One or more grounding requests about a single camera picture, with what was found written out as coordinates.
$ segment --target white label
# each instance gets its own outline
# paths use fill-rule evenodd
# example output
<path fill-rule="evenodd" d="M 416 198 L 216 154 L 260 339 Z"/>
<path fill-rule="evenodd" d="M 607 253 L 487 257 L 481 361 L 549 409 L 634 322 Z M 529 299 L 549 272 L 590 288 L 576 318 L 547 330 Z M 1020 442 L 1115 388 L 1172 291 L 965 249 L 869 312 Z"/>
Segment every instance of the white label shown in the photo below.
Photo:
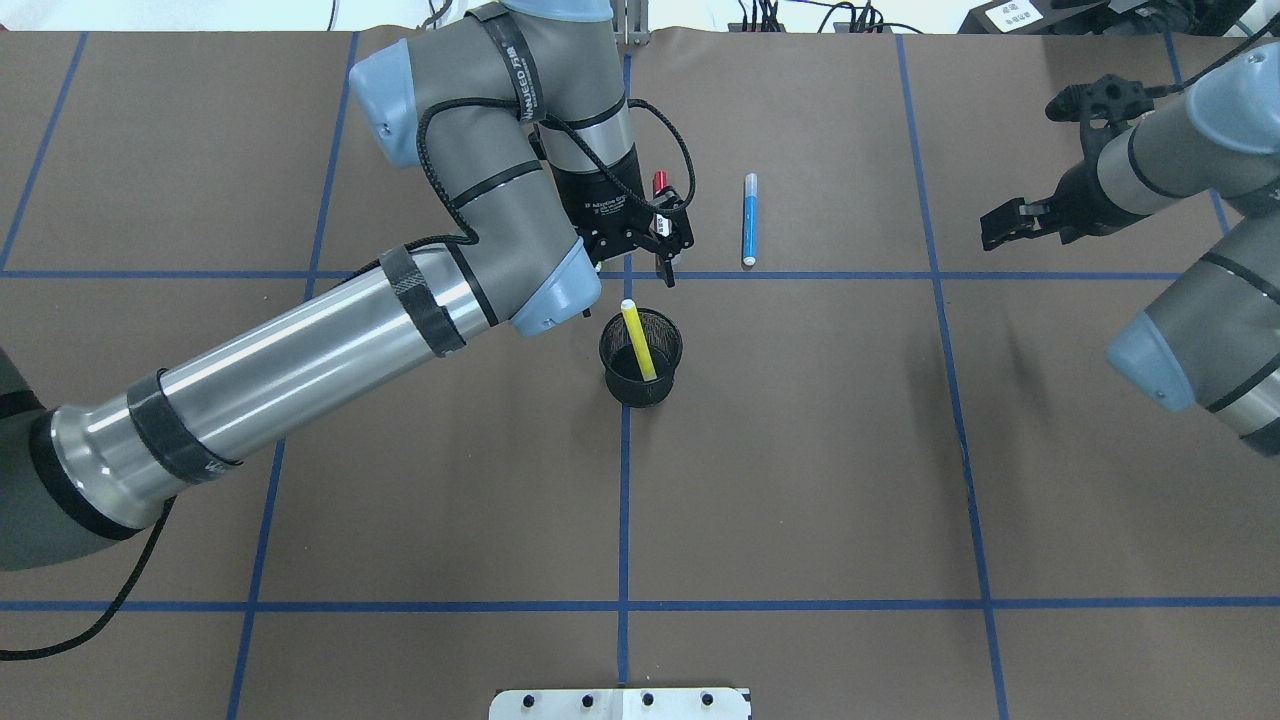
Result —
<path fill-rule="evenodd" d="M 987 17 L 991 18 L 991 22 L 996 23 L 996 29 L 1000 32 L 1015 31 L 1044 19 L 1044 15 L 1039 14 L 1039 10 L 1036 9 L 1036 5 L 1030 0 L 1005 3 L 987 10 Z"/>

